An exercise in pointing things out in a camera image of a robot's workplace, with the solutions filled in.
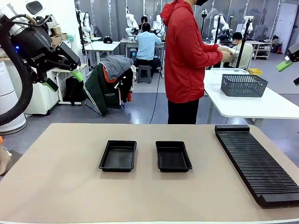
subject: yellow container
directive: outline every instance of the yellow container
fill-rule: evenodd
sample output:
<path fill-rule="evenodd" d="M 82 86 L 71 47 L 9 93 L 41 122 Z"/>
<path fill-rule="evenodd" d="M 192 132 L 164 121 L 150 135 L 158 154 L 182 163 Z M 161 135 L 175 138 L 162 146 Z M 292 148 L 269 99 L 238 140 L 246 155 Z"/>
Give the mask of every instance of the yellow container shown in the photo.
<path fill-rule="evenodd" d="M 263 71 L 259 69 L 248 69 L 249 74 L 261 76 Z"/>

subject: gray stool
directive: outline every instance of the gray stool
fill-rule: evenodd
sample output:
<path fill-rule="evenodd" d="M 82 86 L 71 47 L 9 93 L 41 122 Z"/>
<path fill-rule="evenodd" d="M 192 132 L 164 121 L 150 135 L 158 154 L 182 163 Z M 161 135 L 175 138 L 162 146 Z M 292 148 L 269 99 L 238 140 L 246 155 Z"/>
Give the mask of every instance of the gray stool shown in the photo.
<path fill-rule="evenodd" d="M 141 77 L 141 71 L 146 71 L 146 74 L 147 74 L 146 78 Z M 142 82 L 147 82 L 148 84 L 151 84 L 150 66 L 149 65 L 139 65 L 138 66 L 137 83 L 142 83 Z"/>

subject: red jacket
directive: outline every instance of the red jacket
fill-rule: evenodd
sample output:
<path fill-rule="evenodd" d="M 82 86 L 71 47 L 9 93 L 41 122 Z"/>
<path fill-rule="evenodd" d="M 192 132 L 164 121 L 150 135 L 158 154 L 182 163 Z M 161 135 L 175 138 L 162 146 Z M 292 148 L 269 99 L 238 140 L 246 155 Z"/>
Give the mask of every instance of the red jacket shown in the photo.
<path fill-rule="evenodd" d="M 161 17 L 167 26 L 165 87 L 168 100 L 186 103 L 204 95 L 205 67 L 217 64 L 218 45 L 202 42 L 191 6 L 184 0 L 166 4 Z"/>

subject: white cabinet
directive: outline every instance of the white cabinet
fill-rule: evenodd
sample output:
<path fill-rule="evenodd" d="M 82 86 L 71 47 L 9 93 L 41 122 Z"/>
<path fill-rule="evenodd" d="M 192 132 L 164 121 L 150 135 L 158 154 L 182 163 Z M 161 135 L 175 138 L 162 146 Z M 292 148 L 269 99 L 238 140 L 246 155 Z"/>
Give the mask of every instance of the white cabinet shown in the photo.
<path fill-rule="evenodd" d="M 22 91 L 21 78 L 14 64 L 9 59 L 1 59 L 4 60 L 5 65 L 7 67 L 9 76 L 14 85 L 15 92 L 17 97 L 19 98 Z M 52 79 L 55 83 L 54 74 L 49 71 L 47 72 L 47 76 Z M 48 110 L 50 110 L 56 103 L 58 102 L 58 93 L 53 92 L 47 86 L 44 86 L 40 83 L 33 84 L 33 95 L 30 101 L 29 106 L 25 110 L 24 114 L 47 114 Z"/>

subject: black backpack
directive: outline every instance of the black backpack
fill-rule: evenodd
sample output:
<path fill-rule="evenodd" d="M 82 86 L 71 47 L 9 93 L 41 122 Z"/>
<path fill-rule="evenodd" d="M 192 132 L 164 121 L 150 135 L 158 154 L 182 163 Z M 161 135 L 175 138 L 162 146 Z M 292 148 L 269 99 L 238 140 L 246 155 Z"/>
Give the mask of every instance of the black backpack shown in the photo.
<path fill-rule="evenodd" d="M 75 102 L 82 102 L 86 99 L 86 96 L 84 94 L 83 90 L 83 82 L 79 82 L 74 76 L 67 78 L 65 80 L 65 102 L 71 102 L 71 104 L 74 106 Z"/>

